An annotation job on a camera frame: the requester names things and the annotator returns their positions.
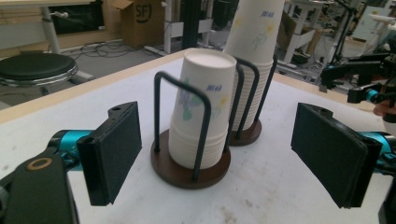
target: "black stool seat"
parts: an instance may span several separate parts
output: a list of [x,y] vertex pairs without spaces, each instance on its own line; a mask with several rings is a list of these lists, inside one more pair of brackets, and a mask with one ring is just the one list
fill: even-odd
[[0,83],[7,86],[47,85],[69,79],[77,72],[76,62],[53,53],[32,53],[0,61]]

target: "wooden base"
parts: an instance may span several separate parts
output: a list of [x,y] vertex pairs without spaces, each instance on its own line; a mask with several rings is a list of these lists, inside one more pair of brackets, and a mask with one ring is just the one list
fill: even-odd
[[254,143],[262,133],[262,123],[258,119],[253,122],[250,128],[242,131],[241,138],[236,139],[236,132],[231,132],[230,146],[232,147],[242,147]]
[[231,153],[227,148],[220,161],[200,171],[198,180],[192,180],[192,169],[177,164],[169,154],[169,130],[160,134],[160,152],[151,146],[151,164],[155,172],[166,182],[183,189],[203,189],[217,184],[227,173],[231,163]]

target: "floor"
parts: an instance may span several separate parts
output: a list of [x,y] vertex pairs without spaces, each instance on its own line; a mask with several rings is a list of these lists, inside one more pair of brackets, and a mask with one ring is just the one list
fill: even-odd
[[[213,49],[221,50],[226,43],[228,30],[216,31],[211,34],[209,45]],[[302,81],[313,83],[318,78],[320,71],[320,57],[326,56],[332,45],[332,39],[324,35],[318,42],[317,47],[308,63],[299,64],[296,68],[291,69],[294,72],[284,72],[277,70],[278,73],[294,77]],[[181,50],[181,42],[176,41],[172,44],[172,51]],[[64,55],[74,58],[78,64],[79,71],[92,75],[94,78],[107,76],[117,71],[155,60],[162,57],[146,49],[131,49],[122,44],[120,40],[110,41],[107,43],[92,43],[75,49],[64,49]],[[277,50],[278,59],[284,57],[284,52]],[[61,84],[50,86],[51,92],[56,92],[76,86],[78,81],[68,81]],[[13,105],[18,105],[26,101],[41,97],[39,88],[10,88],[0,86],[0,109]]]

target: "wire cup holder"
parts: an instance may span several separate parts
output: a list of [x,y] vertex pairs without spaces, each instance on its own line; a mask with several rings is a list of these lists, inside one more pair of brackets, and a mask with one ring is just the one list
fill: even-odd
[[[240,96],[243,87],[243,73],[240,65],[236,66],[238,74],[240,74],[240,81],[238,81],[238,88],[236,95]],[[188,169],[177,164],[169,154],[169,130],[160,134],[160,99],[161,99],[161,80],[167,80],[169,83],[181,88],[184,91],[198,96],[204,103],[205,113],[202,121],[200,138],[198,142],[197,155],[193,169]],[[233,124],[235,118],[237,104],[239,97],[235,97],[233,101],[233,109],[229,119],[229,127]],[[214,166],[207,169],[200,169],[201,161],[204,154],[205,141],[207,130],[209,127],[211,115],[211,104],[205,93],[186,83],[180,82],[171,77],[164,71],[160,71],[154,78],[154,142],[151,145],[151,164],[155,172],[166,182],[171,185],[183,189],[203,189],[217,184],[227,173],[231,163],[231,153],[229,149],[229,140],[231,136],[231,129],[227,131],[227,136],[222,151],[220,161]]]
[[268,93],[272,78],[274,76],[274,72],[276,70],[277,57],[274,54],[274,57],[273,57],[274,62],[271,67],[269,76],[267,78],[267,82],[265,83],[264,91],[262,93],[262,99],[260,100],[260,104],[257,109],[256,116],[254,117],[254,120],[253,120],[253,124],[248,129],[246,129],[244,131],[243,131],[243,128],[244,128],[245,122],[247,120],[248,112],[251,107],[251,103],[253,101],[253,98],[256,93],[258,83],[259,83],[260,72],[259,72],[259,69],[256,67],[256,65],[254,65],[253,63],[242,60],[242,59],[238,59],[238,58],[236,58],[236,60],[238,61],[239,64],[249,67],[254,72],[253,83],[251,85],[251,90],[250,90],[250,93],[247,98],[247,104],[246,104],[244,112],[242,114],[241,122],[239,123],[238,130],[232,131],[231,137],[230,137],[230,146],[241,147],[241,146],[247,146],[247,145],[254,143],[259,138],[260,134],[262,133],[262,123],[259,120],[259,116],[260,116],[260,113],[262,112],[262,106],[264,105],[265,97]]

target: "stack of paper cups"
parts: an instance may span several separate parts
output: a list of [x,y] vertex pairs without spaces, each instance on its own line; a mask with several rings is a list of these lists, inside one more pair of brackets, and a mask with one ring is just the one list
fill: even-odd
[[[201,169],[221,158],[228,130],[236,59],[211,49],[189,49],[184,55],[180,81],[203,91],[211,117]],[[204,104],[198,96],[179,89],[169,130],[169,153],[181,166],[193,168],[200,138]]]
[[[248,129],[254,121],[273,65],[277,32],[284,3],[284,0],[241,0],[233,19],[233,26],[224,52],[253,63],[260,71],[257,90],[243,130]],[[243,69],[245,82],[233,124],[233,131],[236,131],[239,127],[254,79],[254,73],[250,68],[243,66]],[[237,77],[238,75],[235,74],[233,94],[237,86]]]

